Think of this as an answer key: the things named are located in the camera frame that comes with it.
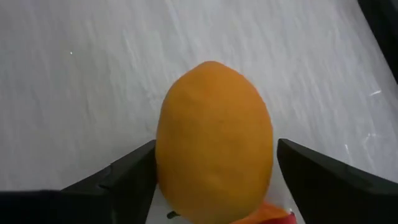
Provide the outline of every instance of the orange object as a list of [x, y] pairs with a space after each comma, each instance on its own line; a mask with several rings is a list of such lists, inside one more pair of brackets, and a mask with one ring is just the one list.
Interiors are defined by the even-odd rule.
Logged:
[[294, 214], [268, 203], [263, 203], [248, 217], [231, 224], [296, 224]]
[[205, 62], [167, 93], [157, 127], [162, 193], [196, 224], [242, 219], [264, 198], [272, 172], [272, 126], [255, 87]]

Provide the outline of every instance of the white table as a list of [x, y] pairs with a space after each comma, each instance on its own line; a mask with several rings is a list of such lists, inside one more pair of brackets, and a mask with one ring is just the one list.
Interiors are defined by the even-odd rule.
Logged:
[[[153, 139], [166, 91], [205, 60], [255, 84], [275, 143], [398, 182], [397, 87], [355, 0], [13, 0], [0, 1], [0, 189], [61, 189]], [[274, 168], [267, 199], [298, 213]], [[147, 222], [184, 222], [167, 212], [156, 192]]]

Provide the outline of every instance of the black plastic part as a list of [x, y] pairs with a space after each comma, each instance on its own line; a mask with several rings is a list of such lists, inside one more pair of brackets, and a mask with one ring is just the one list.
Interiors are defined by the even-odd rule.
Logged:
[[398, 0], [358, 0], [358, 3], [398, 82]]
[[288, 139], [277, 158], [306, 224], [398, 223], [398, 184]]
[[153, 140], [61, 191], [0, 192], [0, 223], [144, 224], [156, 182]]
[[106, 196], [59, 191], [0, 193], [0, 223], [112, 223]]
[[167, 218], [168, 218], [168, 219], [172, 219], [172, 218], [179, 217], [179, 216], [180, 216], [180, 215], [177, 214], [177, 212], [175, 212], [175, 211], [169, 212], [169, 213], [167, 214]]

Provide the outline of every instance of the white surface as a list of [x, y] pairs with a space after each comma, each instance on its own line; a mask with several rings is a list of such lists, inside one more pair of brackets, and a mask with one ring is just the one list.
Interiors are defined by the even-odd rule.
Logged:
[[[396, 84], [355, 0], [2, 0], [0, 189], [61, 189], [153, 139], [205, 60], [255, 84], [275, 142], [398, 182]], [[267, 198], [297, 213], [277, 163]]]

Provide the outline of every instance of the yellow lemon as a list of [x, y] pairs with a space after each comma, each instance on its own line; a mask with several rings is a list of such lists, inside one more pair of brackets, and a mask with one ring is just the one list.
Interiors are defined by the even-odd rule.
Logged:
[[260, 206], [272, 170], [266, 104], [238, 72], [205, 62], [167, 93], [157, 127], [162, 193], [197, 224], [224, 224]]

